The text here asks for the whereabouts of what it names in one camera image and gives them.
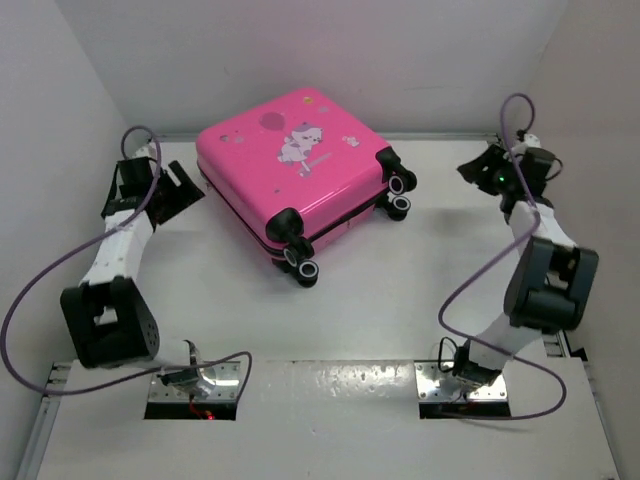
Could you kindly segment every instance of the cartoon sheep print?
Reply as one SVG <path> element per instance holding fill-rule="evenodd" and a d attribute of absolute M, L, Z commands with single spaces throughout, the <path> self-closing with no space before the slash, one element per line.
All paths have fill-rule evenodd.
<path fill-rule="evenodd" d="M 322 129 L 305 122 L 294 128 L 291 135 L 285 137 L 284 142 L 278 153 L 278 160 L 286 165 L 300 163 L 301 175 L 308 176 L 311 168 L 305 160 L 311 155 L 313 146 L 322 142 Z"/>

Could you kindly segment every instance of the suitcase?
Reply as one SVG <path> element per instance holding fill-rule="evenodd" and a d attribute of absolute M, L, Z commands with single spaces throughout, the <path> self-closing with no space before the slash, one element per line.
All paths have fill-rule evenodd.
<path fill-rule="evenodd" d="M 311 260 L 375 208 L 403 220 L 416 187 L 391 146 L 312 88 L 204 130 L 198 167 L 281 270 L 315 285 Z"/>

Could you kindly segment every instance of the white floor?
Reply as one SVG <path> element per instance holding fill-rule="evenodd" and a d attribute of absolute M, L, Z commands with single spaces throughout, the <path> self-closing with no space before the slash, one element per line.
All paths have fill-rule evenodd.
<path fill-rule="evenodd" d="M 418 419 L 415 378 L 403 360 L 435 355 L 441 302 L 512 237 L 498 200 L 455 171 L 485 143 L 392 143 L 419 179 L 408 218 L 376 217 L 322 252 L 310 290 L 258 252 L 213 192 L 159 228 L 139 286 L 162 338 L 192 339 L 207 359 L 243 349 L 256 356 L 238 420 L 142 420 L 147 378 L 67 398 L 38 478 L 600 480 L 614 472 L 581 363 L 546 359 L 541 343 L 526 356 L 569 388 L 553 416 Z M 165 143 L 164 153 L 204 188 L 192 143 Z M 464 294 L 449 320 L 483 330 L 500 312 L 515 262 L 510 257 Z M 375 380 L 361 383 L 363 373 Z M 122 374 L 76 364 L 68 388 Z M 510 365 L 505 375 L 514 414 L 558 398 L 553 379 L 526 367 Z"/>

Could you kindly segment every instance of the black caster wheel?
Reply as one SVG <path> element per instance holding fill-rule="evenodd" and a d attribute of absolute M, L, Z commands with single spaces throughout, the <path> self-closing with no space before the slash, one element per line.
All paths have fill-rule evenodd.
<path fill-rule="evenodd" d="M 302 252 L 304 258 L 311 258 L 316 254 L 315 250 L 313 249 L 313 245 L 311 245 L 311 242 L 304 237 L 300 238 L 300 251 Z"/>
<path fill-rule="evenodd" d="M 409 209 L 411 208 L 411 202 L 407 197 L 403 197 L 402 195 L 398 195 L 391 200 L 389 208 L 387 209 L 387 213 L 389 214 L 389 218 L 391 220 L 395 220 L 399 222 L 404 220 L 407 217 L 407 213 L 409 213 Z"/>
<path fill-rule="evenodd" d="M 284 260 L 276 260 L 275 258 L 272 258 L 271 263 L 278 267 L 281 272 L 291 273 L 294 271 L 294 268 L 292 268 L 291 265 L 289 265 L 289 263 Z"/>
<path fill-rule="evenodd" d="M 313 287 L 318 282 L 318 264 L 313 260 L 300 262 L 297 270 L 297 280 L 300 286 L 305 288 Z"/>
<path fill-rule="evenodd" d="M 407 170 L 406 177 L 407 177 L 407 192 L 411 192 L 415 190 L 415 188 L 418 186 L 418 177 L 416 177 L 416 174 L 410 170 Z"/>
<path fill-rule="evenodd" d="M 284 259 L 286 263 L 288 263 L 291 268 L 298 268 L 300 262 L 302 262 L 303 256 L 298 251 L 297 248 L 289 245 L 288 247 L 284 247 L 282 250 L 282 254 L 284 255 Z"/>
<path fill-rule="evenodd" d="M 394 173 L 389 178 L 389 191 L 394 195 L 402 195 L 414 190 L 418 185 L 416 174 L 406 170 L 405 173 Z"/>

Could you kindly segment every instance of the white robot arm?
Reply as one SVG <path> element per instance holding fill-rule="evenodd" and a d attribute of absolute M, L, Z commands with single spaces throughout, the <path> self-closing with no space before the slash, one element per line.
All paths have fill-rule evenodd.
<path fill-rule="evenodd" d="M 539 147 L 533 135 L 514 147 L 522 155 L 521 170 L 536 200 L 541 222 L 518 248 L 520 260 L 505 293 L 503 311 L 476 336 L 513 355 L 542 335 L 574 330 L 580 324 L 598 265 L 596 252 L 578 246 L 560 227 L 551 203 L 542 196 L 555 156 Z M 465 180 L 491 195 L 501 195 L 500 208 L 514 238 L 534 224 L 534 209 L 504 149 L 491 146 L 458 171 Z M 490 385 L 510 357 L 471 340 L 458 348 L 451 375 L 469 391 Z"/>
<path fill-rule="evenodd" d="M 105 229 L 118 232 L 100 244 L 80 285 L 65 289 L 60 296 L 78 359 L 85 368 L 195 363 L 192 357 L 197 351 L 192 342 L 161 341 L 156 321 L 136 286 L 136 277 L 144 248 L 156 226 L 204 194 L 179 163 L 172 162 L 169 168 L 180 184 L 176 185 L 163 171 L 145 211 L 128 225 L 119 227 L 141 204 L 151 185 L 151 161 L 144 157 L 118 162 L 102 211 Z"/>

